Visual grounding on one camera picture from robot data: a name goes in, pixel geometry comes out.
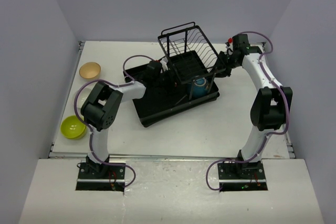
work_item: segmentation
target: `black tray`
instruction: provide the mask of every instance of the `black tray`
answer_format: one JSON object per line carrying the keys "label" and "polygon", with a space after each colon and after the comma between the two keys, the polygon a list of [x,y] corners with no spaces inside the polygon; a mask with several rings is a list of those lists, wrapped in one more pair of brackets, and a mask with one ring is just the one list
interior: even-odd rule
{"label": "black tray", "polygon": [[[172,60],[179,61],[178,57],[180,56],[174,56],[172,57]],[[127,69],[126,72],[136,79],[146,67],[147,64],[144,64]],[[130,81],[128,77],[125,77],[125,80],[126,82]],[[178,85],[174,92],[170,93],[161,87],[146,88],[144,97],[141,99],[134,99],[133,103],[141,124],[144,127],[148,127],[172,115],[181,113],[206,102],[215,101],[217,97],[219,97],[219,92],[215,82],[213,82],[210,92],[207,95],[197,99],[192,98],[191,100],[189,100],[187,84],[183,84]]]}

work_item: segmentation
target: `gray wall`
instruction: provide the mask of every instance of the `gray wall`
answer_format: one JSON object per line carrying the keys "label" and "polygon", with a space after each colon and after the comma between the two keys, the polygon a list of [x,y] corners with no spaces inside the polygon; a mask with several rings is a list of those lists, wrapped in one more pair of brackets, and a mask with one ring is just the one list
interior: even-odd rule
{"label": "gray wall", "polygon": [[57,0],[84,40],[154,41],[162,29],[196,21],[213,42],[251,29],[271,34],[290,0]]}
{"label": "gray wall", "polygon": [[335,223],[336,0],[292,0],[271,38],[271,69],[293,88],[291,140],[325,222]]}
{"label": "gray wall", "polygon": [[0,6],[0,223],[8,224],[48,155],[78,43],[56,0]]}

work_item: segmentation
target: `blue cup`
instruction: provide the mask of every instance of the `blue cup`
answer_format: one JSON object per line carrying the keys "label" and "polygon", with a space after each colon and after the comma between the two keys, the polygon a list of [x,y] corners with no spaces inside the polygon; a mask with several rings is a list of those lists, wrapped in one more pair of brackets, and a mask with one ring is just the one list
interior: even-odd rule
{"label": "blue cup", "polygon": [[[188,83],[187,85],[187,91],[188,94],[190,95],[191,89],[192,89],[193,83]],[[197,79],[194,83],[194,88],[193,88],[193,98],[201,98],[208,93],[208,81],[205,78],[200,78]]]}

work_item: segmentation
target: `mounting plate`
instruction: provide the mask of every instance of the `mounting plate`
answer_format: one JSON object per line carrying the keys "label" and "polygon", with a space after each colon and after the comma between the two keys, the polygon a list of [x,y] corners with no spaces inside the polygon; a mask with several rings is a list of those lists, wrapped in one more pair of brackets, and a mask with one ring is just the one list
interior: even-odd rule
{"label": "mounting plate", "polygon": [[87,163],[78,164],[79,172],[76,190],[78,191],[122,191],[125,186],[125,168],[109,166],[103,176],[97,178],[97,174],[88,169]]}
{"label": "mounting plate", "polygon": [[219,163],[218,178],[221,191],[264,191],[267,189],[266,176],[262,163],[256,168],[244,168],[237,172],[237,164]]}

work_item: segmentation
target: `dish rack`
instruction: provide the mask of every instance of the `dish rack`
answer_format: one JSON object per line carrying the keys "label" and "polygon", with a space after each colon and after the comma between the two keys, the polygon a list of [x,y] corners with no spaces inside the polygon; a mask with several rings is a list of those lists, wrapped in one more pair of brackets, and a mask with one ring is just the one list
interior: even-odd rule
{"label": "dish rack", "polygon": [[217,61],[221,61],[218,53],[195,22],[163,30],[158,41],[167,58],[167,65],[174,70],[179,84],[210,78],[209,83],[212,85],[216,74],[224,71],[216,69]]}

